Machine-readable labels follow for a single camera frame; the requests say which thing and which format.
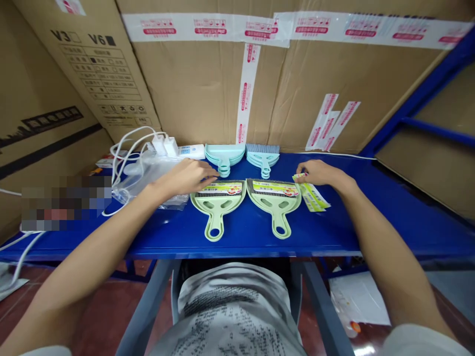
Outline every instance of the person's left hand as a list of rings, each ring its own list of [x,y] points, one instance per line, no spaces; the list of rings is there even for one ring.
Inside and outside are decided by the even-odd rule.
[[[208,162],[185,158],[167,174],[150,183],[146,190],[148,194],[160,193],[171,198],[203,190],[218,177],[219,173]]]

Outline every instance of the blue table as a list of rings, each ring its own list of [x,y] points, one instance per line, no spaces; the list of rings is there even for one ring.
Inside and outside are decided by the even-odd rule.
[[[271,179],[291,181],[300,162],[322,159],[353,176],[364,193],[389,219],[417,256],[475,254],[471,228],[411,195],[403,186],[375,168],[372,161],[323,154],[281,154]],[[246,160],[231,169],[228,179],[259,178],[260,170]],[[351,221],[337,193],[319,187],[332,204],[326,212],[311,213],[305,204],[287,215],[292,235],[279,240],[271,230],[271,216],[246,197],[224,216],[225,234],[218,242],[203,234],[208,216],[188,202],[183,211],[157,210],[138,234],[128,259],[184,259],[285,256],[361,255]],[[117,209],[115,200],[106,209]],[[107,218],[85,221],[81,231],[46,233],[32,248],[28,261],[61,261]],[[0,252],[2,260],[17,260],[30,238]]]

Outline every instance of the person's right hand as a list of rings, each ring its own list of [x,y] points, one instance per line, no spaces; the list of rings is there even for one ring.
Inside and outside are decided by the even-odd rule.
[[[322,160],[310,160],[302,162],[297,167],[297,174],[307,172],[305,177],[297,178],[297,183],[311,183],[314,185],[334,185],[342,178],[348,177],[344,171],[323,162]]]

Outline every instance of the hand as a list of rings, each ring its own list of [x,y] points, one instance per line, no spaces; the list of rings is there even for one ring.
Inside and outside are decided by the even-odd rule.
[[[329,184],[335,187],[340,182],[352,179],[341,169],[330,166],[321,160],[310,160],[300,163],[297,167],[297,174],[302,173],[302,171],[307,172],[308,175],[297,178],[297,183]]]
[[[150,183],[147,190],[149,194],[160,192],[171,198],[203,190],[218,177],[219,173],[209,163],[185,158],[170,172]]]

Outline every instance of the person's arm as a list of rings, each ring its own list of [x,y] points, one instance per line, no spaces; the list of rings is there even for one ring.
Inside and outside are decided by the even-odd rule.
[[[175,195],[202,190],[218,175],[206,162],[184,159],[149,184],[54,270],[0,347],[0,355],[17,356],[52,345],[69,346],[89,297],[115,271],[157,207]]]
[[[440,314],[421,265],[396,229],[342,170],[320,160],[301,163],[298,182],[331,185],[351,217],[361,252],[370,268],[394,327],[417,324],[456,340]]]

